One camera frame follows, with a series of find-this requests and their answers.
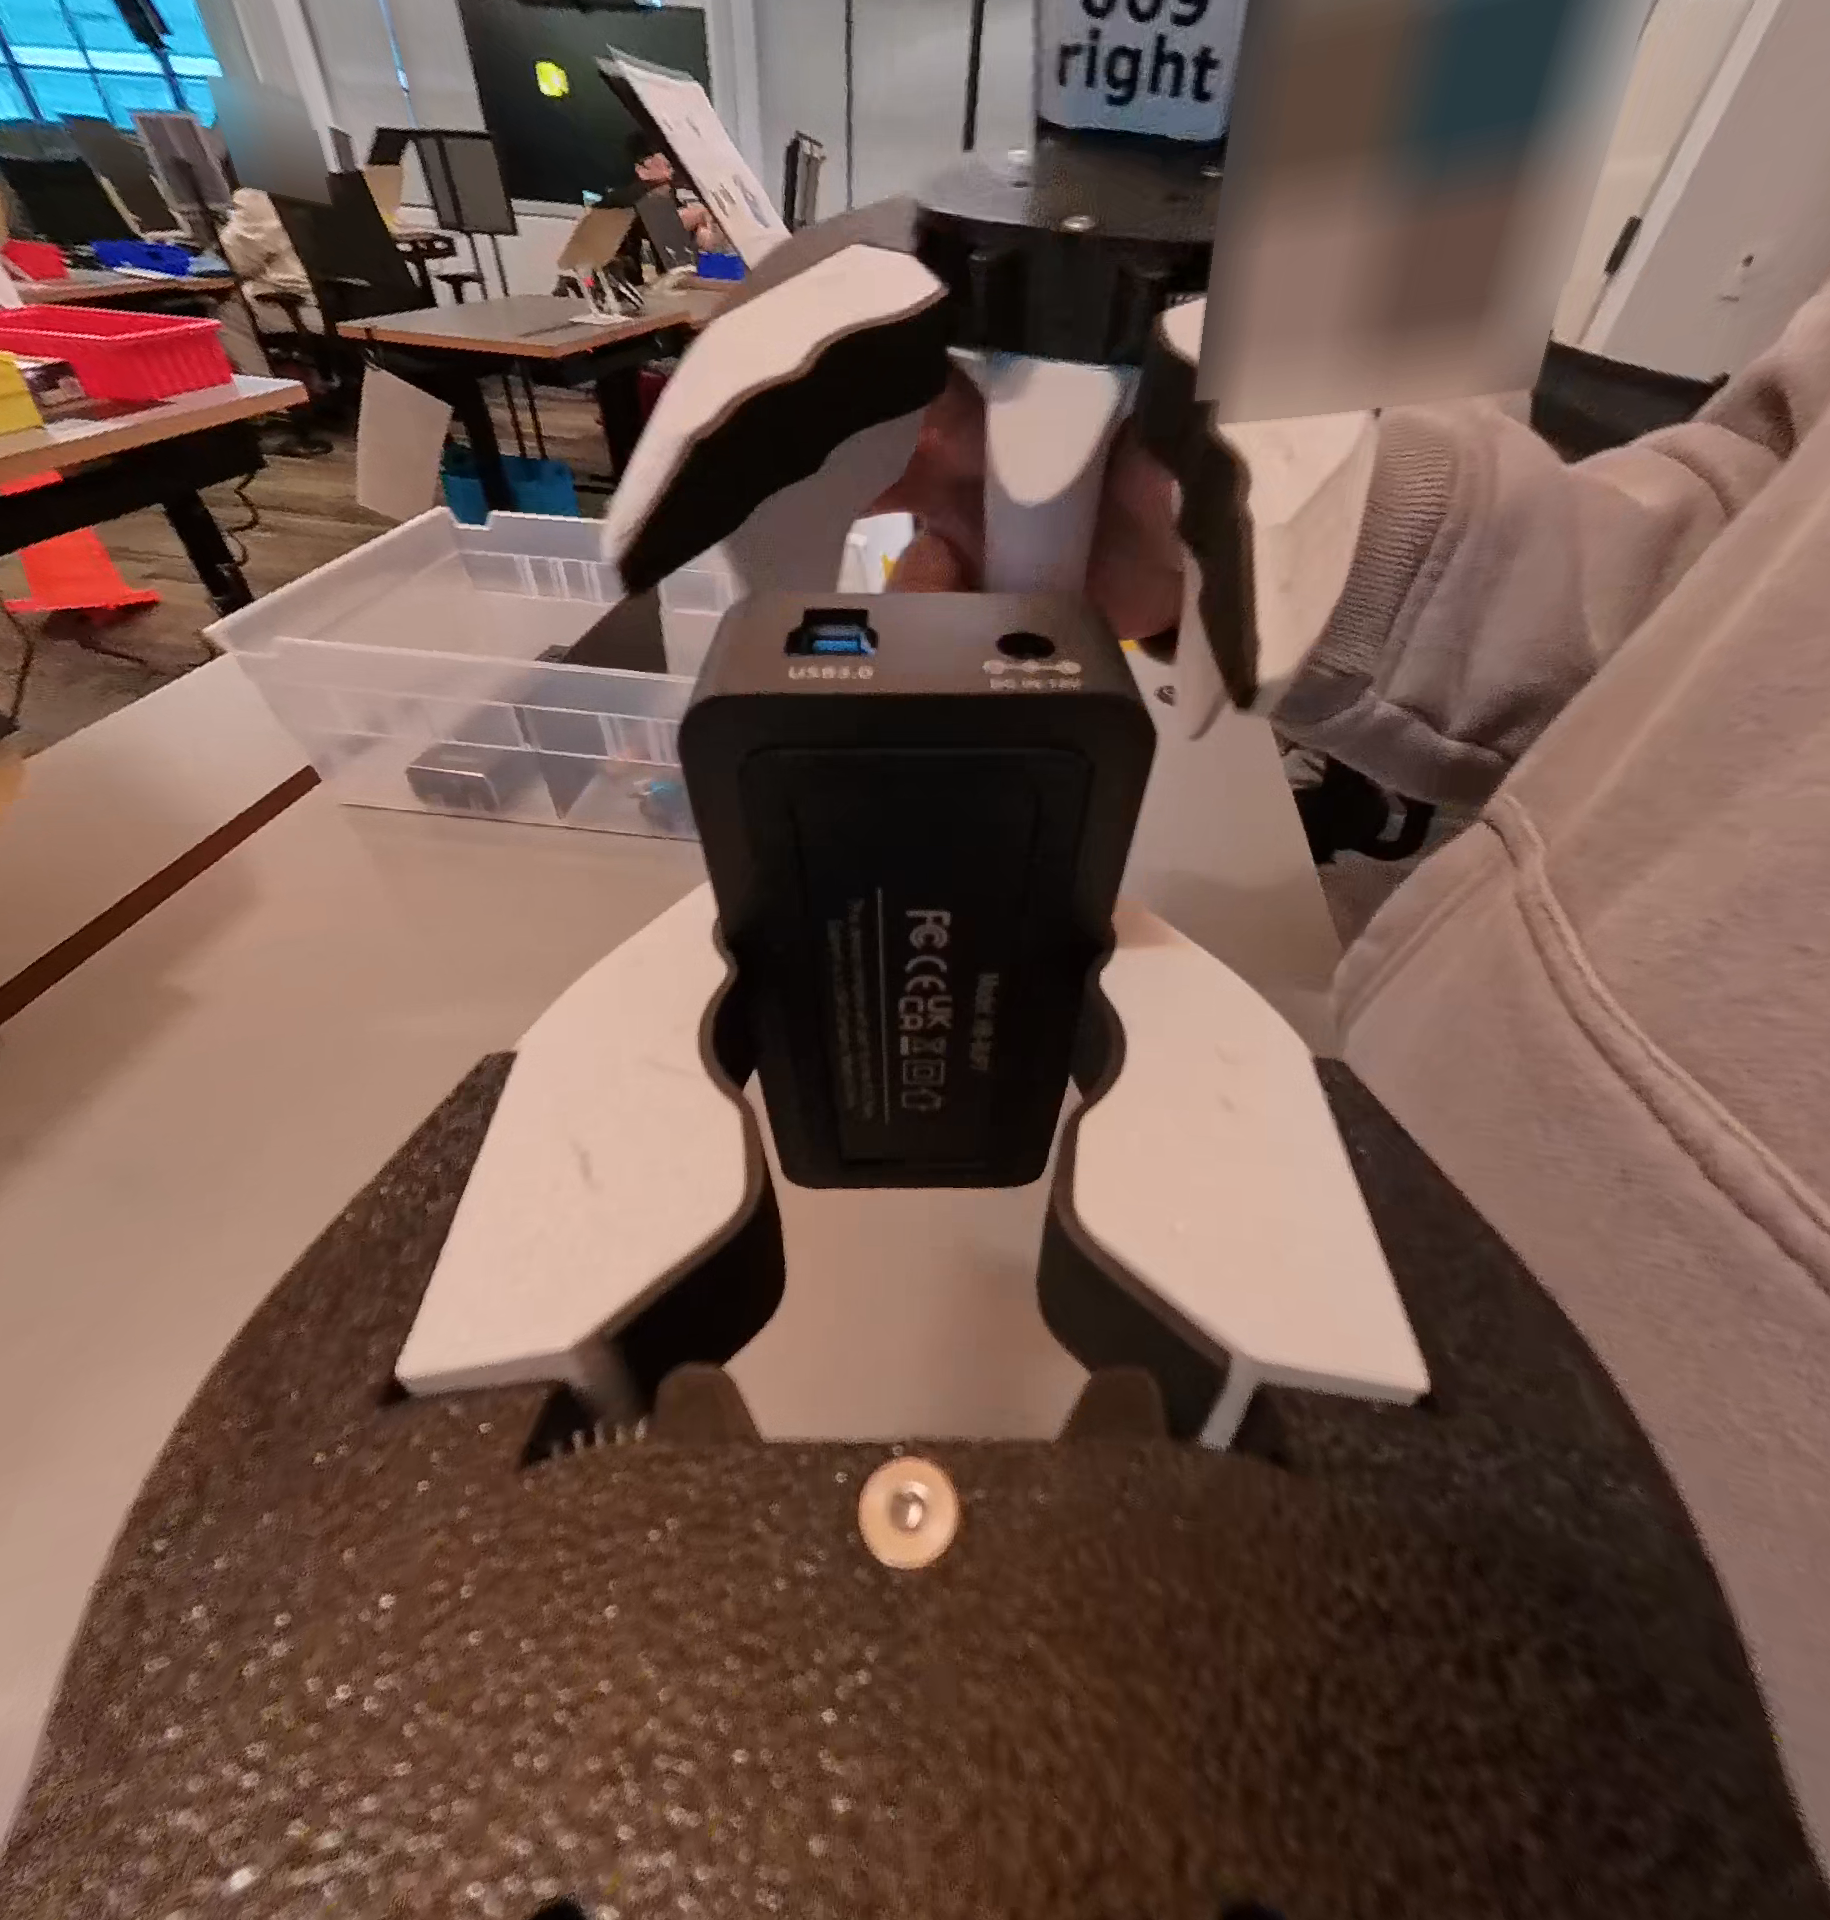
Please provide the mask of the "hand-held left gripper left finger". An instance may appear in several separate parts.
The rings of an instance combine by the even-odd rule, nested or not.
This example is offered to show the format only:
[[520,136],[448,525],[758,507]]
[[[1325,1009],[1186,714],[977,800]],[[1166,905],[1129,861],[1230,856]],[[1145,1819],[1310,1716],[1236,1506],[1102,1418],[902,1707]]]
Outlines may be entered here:
[[732,983],[700,883],[532,1022],[397,1352],[409,1396],[652,1400],[773,1318],[778,1205],[712,1051]]

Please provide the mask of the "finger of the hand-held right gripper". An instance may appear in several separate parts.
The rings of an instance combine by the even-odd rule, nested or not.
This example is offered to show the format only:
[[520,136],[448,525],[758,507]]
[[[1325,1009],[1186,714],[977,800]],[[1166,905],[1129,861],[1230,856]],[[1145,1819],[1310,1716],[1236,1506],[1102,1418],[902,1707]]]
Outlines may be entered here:
[[1223,711],[1250,711],[1260,692],[1247,464],[1198,396],[1205,321],[1205,297],[1160,311],[1138,378],[1138,439],[1177,487],[1186,551],[1173,665],[1173,711],[1186,736],[1205,736]]
[[846,245],[719,311],[606,510],[623,586],[647,595],[721,551],[735,589],[833,589],[950,368],[950,294],[909,253]]

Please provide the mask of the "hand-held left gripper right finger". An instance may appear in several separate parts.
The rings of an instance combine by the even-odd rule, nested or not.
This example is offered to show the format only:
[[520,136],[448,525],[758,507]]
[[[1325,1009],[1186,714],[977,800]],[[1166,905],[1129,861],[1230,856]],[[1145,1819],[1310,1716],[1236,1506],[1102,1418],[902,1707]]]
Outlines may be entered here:
[[1418,1408],[1421,1343],[1304,1036],[1218,954],[1117,905],[1039,1246],[1050,1336],[1223,1449],[1264,1387]]

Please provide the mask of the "black usb hub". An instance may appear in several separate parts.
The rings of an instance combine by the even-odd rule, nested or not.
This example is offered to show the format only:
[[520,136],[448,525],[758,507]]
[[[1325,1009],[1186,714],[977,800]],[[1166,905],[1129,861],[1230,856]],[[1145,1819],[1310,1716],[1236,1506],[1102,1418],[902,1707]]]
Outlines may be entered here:
[[679,759],[790,1184],[1043,1174],[1153,745],[1080,595],[721,616]]

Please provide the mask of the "person's right forearm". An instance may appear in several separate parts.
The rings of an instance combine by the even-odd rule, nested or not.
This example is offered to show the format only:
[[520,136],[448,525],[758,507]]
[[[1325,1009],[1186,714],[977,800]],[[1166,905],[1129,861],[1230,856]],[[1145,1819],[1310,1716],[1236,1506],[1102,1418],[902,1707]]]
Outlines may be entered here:
[[1488,401],[1374,421],[1334,600],[1264,677],[1293,746],[1477,809],[1830,407],[1830,279],[1694,421],[1565,464]]

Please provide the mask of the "person's right hand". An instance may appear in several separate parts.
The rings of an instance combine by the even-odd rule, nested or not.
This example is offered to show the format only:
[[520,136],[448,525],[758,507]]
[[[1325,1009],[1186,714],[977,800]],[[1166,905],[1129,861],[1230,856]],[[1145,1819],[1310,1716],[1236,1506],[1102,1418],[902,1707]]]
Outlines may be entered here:
[[[909,515],[912,541],[890,575],[894,590],[982,589],[986,401],[951,368],[931,401],[902,477],[870,515]],[[1177,533],[1173,477],[1121,422],[1102,470],[1090,541],[1086,599],[1122,643],[1157,643],[1182,619],[1186,548]]]

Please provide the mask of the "white paper sign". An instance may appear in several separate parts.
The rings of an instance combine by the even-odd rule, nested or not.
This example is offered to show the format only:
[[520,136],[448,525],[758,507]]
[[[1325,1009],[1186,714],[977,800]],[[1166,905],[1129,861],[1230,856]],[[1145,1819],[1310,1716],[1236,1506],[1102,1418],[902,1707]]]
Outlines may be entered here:
[[710,226],[756,270],[783,245],[783,216],[758,179],[758,172],[738,148],[714,113],[710,91],[679,68],[636,59],[611,47],[597,73],[641,129],[661,133],[679,174],[705,205]]

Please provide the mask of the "blue bag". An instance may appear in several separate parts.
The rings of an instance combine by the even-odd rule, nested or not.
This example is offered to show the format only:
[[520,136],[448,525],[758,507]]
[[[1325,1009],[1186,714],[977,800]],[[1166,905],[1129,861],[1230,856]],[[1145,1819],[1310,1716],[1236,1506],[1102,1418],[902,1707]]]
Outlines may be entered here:
[[[581,516],[575,473],[564,461],[502,453],[499,473],[507,490],[502,510],[530,516]],[[484,522],[493,510],[470,446],[448,441],[443,450],[443,503],[458,522]]]

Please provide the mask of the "wood-edged work table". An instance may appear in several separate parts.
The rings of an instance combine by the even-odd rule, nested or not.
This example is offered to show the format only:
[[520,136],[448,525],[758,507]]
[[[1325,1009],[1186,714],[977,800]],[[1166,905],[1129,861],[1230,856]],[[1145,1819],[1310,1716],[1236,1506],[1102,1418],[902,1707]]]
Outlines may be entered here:
[[205,492],[252,478],[264,459],[259,422],[303,407],[303,384],[234,378],[109,421],[56,421],[0,437],[0,559],[100,530],[117,516],[160,510],[209,590],[214,614],[252,604],[231,541]]
[[493,515],[513,507],[513,481],[484,396],[488,380],[587,393],[601,407],[614,490],[647,421],[638,371],[679,357],[738,294],[725,282],[652,288],[623,314],[565,297],[504,297],[344,321],[336,336],[376,371],[397,373],[450,407]]

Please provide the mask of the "black music stand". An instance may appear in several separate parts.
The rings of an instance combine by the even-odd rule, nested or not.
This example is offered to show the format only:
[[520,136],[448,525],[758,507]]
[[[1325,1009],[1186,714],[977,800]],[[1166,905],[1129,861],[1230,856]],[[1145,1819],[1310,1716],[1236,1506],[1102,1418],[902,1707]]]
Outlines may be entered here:
[[400,133],[400,154],[417,156],[435,223],[470,242],[475,269],[478,242],[488,242],[493,286],[511,297],[502,253],[504,238],[520,238],[516,205],[502,178],[502,160],[488,132],[421,129]]

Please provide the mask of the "hanging white paper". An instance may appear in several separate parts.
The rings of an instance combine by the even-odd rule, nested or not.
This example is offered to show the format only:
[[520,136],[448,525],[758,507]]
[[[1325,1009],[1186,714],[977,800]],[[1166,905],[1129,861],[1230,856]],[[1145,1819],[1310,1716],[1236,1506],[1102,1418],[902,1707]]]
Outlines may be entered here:
[[354,500],[389,522],[426,515],[443,490],[450,405],[384,368],[365,368],[354,421]]

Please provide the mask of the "clear plastic bin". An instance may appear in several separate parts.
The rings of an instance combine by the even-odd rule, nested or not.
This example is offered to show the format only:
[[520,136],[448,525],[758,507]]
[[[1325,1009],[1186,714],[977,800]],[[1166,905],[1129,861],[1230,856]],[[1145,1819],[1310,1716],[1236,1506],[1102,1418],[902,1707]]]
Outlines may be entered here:
[[435,507],[209,640],[338,802],[428,813],[405,768],[450,745],[511,766],[504,815],[450,819],[692,844],[679,725],[732,600],[719,553],[629,595],[597,520]]

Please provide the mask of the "black office chair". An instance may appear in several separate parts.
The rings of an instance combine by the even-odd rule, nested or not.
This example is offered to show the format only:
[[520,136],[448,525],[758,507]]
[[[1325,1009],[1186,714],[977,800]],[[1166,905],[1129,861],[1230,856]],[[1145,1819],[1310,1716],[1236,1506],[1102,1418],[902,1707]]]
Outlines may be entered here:
[[320,314],[312,332],[312,360],[320,373],[338,378],[354,363],[341,323],[435,308],[397,253],[365,172],[328,174],[328,203],[270,192],[270,205]]

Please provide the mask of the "person's beige hoodie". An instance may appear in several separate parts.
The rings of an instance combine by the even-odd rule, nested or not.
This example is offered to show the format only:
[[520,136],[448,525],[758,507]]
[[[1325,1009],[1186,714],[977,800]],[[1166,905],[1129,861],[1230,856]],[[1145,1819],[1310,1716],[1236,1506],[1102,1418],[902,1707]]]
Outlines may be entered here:
[[1337,975],[1739,1618],[1830,1876],[1830,407]]

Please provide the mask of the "red plastic bin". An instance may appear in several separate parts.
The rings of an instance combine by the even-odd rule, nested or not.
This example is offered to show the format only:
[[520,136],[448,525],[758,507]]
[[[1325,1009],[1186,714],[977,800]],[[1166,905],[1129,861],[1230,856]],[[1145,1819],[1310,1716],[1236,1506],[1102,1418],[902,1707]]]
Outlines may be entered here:
[[88,399],[152,405],[237,380],[221,323],[90,306],[0,308],[0,353],[64,360]]

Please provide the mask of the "orange traffic cone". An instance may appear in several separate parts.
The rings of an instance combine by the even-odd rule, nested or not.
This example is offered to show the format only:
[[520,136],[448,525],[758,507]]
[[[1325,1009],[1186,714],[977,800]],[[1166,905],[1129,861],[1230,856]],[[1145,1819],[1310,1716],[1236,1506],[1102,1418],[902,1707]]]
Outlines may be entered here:
[[16,619],[115,622],[158,607],[158,590],[135,589],[90,530],[35,541],[16,553],[26,590],[5,599]]

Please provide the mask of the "black monitor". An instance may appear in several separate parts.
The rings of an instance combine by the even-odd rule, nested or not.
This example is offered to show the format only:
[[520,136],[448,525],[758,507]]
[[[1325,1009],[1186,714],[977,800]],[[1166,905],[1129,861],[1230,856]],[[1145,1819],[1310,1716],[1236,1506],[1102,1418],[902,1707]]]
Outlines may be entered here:
[[0,192],[12,238],[68,253],[140,238],[127,210],[81,160],[0,154]]

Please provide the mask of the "black wall screen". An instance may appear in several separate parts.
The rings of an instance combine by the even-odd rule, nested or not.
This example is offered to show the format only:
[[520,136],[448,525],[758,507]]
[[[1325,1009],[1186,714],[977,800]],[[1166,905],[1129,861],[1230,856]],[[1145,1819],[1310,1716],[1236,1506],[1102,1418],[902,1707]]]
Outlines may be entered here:
[[675,4],[460,4],[475,99],[507,192],[606,205],[638,186],[638,121],[601,74],[615,52],[710,86],[705,14]]

